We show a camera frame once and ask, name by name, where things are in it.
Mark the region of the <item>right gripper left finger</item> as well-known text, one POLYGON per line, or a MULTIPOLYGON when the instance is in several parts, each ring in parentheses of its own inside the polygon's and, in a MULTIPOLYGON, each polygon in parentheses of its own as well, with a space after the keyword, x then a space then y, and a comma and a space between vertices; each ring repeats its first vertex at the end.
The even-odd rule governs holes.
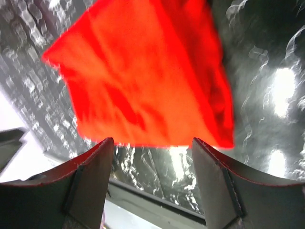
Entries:
POLYGON ((114 140, 27 180, 0 185, 2 229, 98 229, 113 161, 114 140))

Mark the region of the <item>red t-shirt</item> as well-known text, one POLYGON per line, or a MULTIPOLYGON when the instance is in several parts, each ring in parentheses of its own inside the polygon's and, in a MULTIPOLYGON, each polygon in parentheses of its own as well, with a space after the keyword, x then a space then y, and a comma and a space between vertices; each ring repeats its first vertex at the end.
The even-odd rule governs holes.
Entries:
POLYGON ((205 0, 99 0, 42 55, 77 128, 135 146, 234 146, 223 49, 205 0))

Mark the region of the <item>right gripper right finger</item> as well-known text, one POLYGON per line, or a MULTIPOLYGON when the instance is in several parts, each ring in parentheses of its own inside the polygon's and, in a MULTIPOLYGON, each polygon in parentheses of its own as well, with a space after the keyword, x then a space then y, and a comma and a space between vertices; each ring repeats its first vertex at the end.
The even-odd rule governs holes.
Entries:
POLYGON ((272 176, 192 142, 195 173, 209 229, 303 229, 305 184, 272 176))

